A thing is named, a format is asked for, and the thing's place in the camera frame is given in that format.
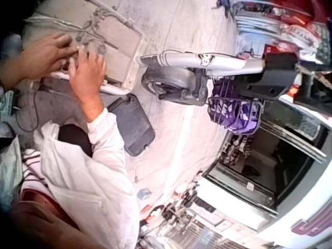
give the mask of hand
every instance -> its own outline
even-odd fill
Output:
[[[23,79],[36,79],[61,68],[65,58],[77,51],[69,47],[72,38],[64,33],[44,37],[31,44],[17,58],[8,59],[2,65],[1,80],[5,90]]]
[[[91,52],[88,58],[84,48],[78,50],[78,67],[70,58],[70,84],[85,113],[88,122],[92,122],[103,112],[104,105],[100,98],[100,87],[104,81],[106,63],[104,57]]]

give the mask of scooter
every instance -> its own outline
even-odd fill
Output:
[[[239,135],[255,133],[265,101],[287,93],[300,61],[294,53],[268,53],[248,60],[221,53],[165,51],[140,57],[147,66],[142,85],[158,99],[182,105],[208,105],[211,120]],[[208,80],[214,88],[208,98]]]

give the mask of black floor mat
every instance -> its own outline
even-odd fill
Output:
[[[117,116],[120,134],[124,140],[124,149],[136,157],[155,139],[155,131],[145,115],[137,97],[128,94],[128,101],[117,99],[107,109]]]

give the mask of ground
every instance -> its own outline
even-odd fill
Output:
[[[233,54],[236,28],[225,19],[224,10],[211,10],[215,0],[103,0],[119,13],[132,19],[149,38],[146,53],[165,49],[192,52],[223,52]],[[68,83],[50,81],[54,89],[70,91]],[[27,83],[20,85],[18,119],[21,126],[31,129],[36,124],[33,95]],[[216,158],[226,131],[210,121],[207,106],[181,106],[161,102],[145,91],[138,77],[133,90],[155,132],[152,144],[138,157],[126,155],[129,178],[138,191],[148,188],[150,198],[140,202],[154,205],[168,198],[182,182],[190,181],[200,169],[206,169]],[[102,96],[105,106],[114,98]],[[75,117],[84,125],[84,117],[74,99],[54,93],[37,92],[36,106],[39,127],[53,119],[63,123]],[[15,117],[7,119],[15,132],[23,134],[22,145],[32,145],[32,134],[23,132]]]

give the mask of purple basket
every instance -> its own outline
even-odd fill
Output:
[[[234,87],[234,76],[214,82],[207,112],[211,120],[238,135],[251,135],[260,124],[264,102],[240,96]]]

